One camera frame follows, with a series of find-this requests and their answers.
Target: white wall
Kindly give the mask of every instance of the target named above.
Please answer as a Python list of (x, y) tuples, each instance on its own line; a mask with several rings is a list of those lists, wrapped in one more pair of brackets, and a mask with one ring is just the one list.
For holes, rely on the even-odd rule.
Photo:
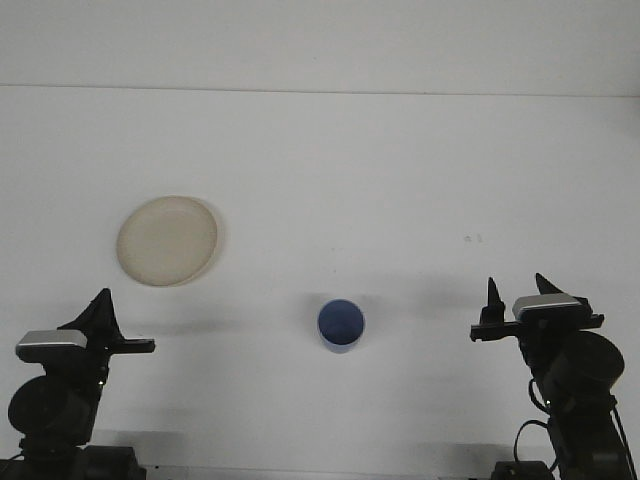
[[(22, 334), (108, 285), (158, 348), (114, 358), (96, 440), (149, 464), (479, 475), (536, 413), (515, 341), (469, 325), (487, 276), (511, 304), (540, 271), (607, 314), (637, 448), (639, 120), (634, 99), (0, 88), (0, 406), (40, 371)], [(115, 237), (166, 194), (209, 202), (224, 242), (197, 281), (144, 287)], [(334, 297), (368, 322), (342, 356), (314, 331)]]
[(640, 94), (634, 0), (4, 0), (0, 84)]

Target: round plate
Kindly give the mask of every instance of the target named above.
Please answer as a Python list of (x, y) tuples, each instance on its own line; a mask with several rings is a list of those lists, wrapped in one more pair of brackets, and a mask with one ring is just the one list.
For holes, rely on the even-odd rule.
[(218, 238), (213, 215), (189, 197), (161, 197), (138, 208), (118, 235), (118, 261), (134, 280), (170, 286), (196, 277)]

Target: plate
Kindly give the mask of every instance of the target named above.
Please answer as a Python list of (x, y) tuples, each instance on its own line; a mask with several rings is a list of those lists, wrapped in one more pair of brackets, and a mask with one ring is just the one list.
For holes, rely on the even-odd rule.
[(218, 226), (211, 211), (191, 197), (160, 197), (124, 222), (118, 261), (134, 280), (171, 286), (198, 276), (213, 256)]

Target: blue plastic cup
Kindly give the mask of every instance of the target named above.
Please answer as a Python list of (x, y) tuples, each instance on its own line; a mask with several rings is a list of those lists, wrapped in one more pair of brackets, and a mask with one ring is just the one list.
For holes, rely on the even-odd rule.
[(320, 310), (318, 331), (329, 350), (345, 353), (351, 350), (362, 336), (364, 315), (348, 300), (332, 300)]

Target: cable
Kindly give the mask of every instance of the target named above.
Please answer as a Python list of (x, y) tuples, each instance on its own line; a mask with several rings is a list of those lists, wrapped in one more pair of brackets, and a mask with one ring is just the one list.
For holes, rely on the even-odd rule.
[(525, 427), (527, 427), (528, 425), (537, 425), (539, 427), (544, 428), (545, 430), (547, 429), (547, 424), (544, 422), (541, 422), (540, 420), (527, 420), (520, 426), (520, 429), (516, 434), (516, 441), (513, 442), (513, 458), (516, 461), (516, 463), (520, 463), (520, 459), (518, 458), (518, 440), (520, 439), (520, 434), (522, 433), (522, 430), (524, 430)]
[(638, 480), (638, 475), (636, 474), (636, 467), (633, 465), (633, 457), (631, 456), (631, 449), (629, 448), (629, 442), (627, 442), (627, 436), (624, 433), (624, 428), (622, 428), (622, 421), (620, 420), (620, 414), (618, 413), (618, 409), (613, 407), (613, 416), (616, 419), (616, 423), (618, 424), (618, 431), (620, 432), (620, 438), (622, 439), (622, 445), (627, 453), (627, 460), (629, 462), (629, 468), (631, 469), (631, 475), (634, 480)]
[(533, 391), (533, 384), (535, 382), (535, 379), (531, 379), (529, 380), (529, 398), (531, 399), (531, 401), (533, 402), (533, 404), (538, 407), (538, 410), (543, 411), (544, 413), (546, 413), (547, 415), (549, 414), (549, 411), (545, 408), (544, 405), (542, 405), (542, 402), (540, 402), (537, 398), (536, 398), (536, 394)]
[(4, 474), (7, 472), (7, 470), (9, 469), (9, 466), (11, 466), (11, 463), (18, 457), (22, 456), (22, 452), (14, 455), (13, 457), (11, 457), (10, 459), (7, 460), (7, 463), (4, 464), (4, 467), (2, 468), (2, 470), (0, 470), (0, 478), (2, 478), (4, 476)]

